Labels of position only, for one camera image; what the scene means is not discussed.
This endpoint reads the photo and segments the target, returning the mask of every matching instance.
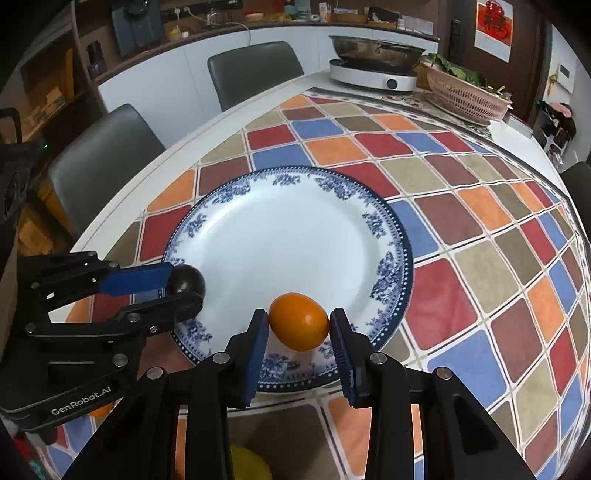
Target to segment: power cord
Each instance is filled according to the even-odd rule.
[[[205,20],[204,18],[201,18],[201,17],[198,17],[197,15],[194,15],[193,12],[191,12],[191,8],[188,5],[186,5],[186,6],[183,7],[183,11],[184,12],[187,12],[193,18],[196,18],[197,20],[200,20],[203,23],[207,23],[207,20]],[[248,28],[247,25],[245,25],[244,23],[240,23],[240,22],[225,22],[222,25],[239,25],[240,27],[246,28],[246,31],[248,32],[248,46],[250,46],[251,41],[252,41],[252,33],[251,33],[251,29]]]

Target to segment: blue and white plate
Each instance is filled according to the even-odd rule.
[[[382,347],[400,323],[413,282],[408,237],[394,211],[350,177],[315,167],[256,171],[214,190],[173,232],[163,261],[203,274],[203,310],[173,338],[199,362],[246,330],[255,309],[298,292],[327,314],[343,308]],[[330,339],[296,352],[272,332],[259,390],[293,392],[338,379]]]

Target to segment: basket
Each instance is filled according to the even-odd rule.
[[[502,120],[510,100],[489,93],[448,73],[426,66],[427,81],[440,106],[479,124]]]

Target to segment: gray chair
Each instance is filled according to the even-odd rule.
[[[207,60],[222,111],[304,74],[290,45],[274,41],[229,50]]]
[[[140,170],[165,150],[131,105],[122,105],[74,140],[49,178],[79,235]]]

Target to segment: green vegetable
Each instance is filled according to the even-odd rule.
[[[441,71],[448,73],[449,75],[453,75],[460,80],[471,83],[472,85],[486,90],[487,92],[494,93],[495,95],[498,95],[504,99],[509,99],[511,97],[510,93],[503,92],[505,85],[498,89],[493,88],[488,84],[487,79],[482,73],[473,72],[467,68],[455,65],[446,60],[446,58],[439,53],[430,53],[428,56],[431,59],[431,66],[436,65]]]
[[[458,77],[460,80],[466,80],[466,72],[458,67],[450,67],[448,73],[451,73],[454,77]]]

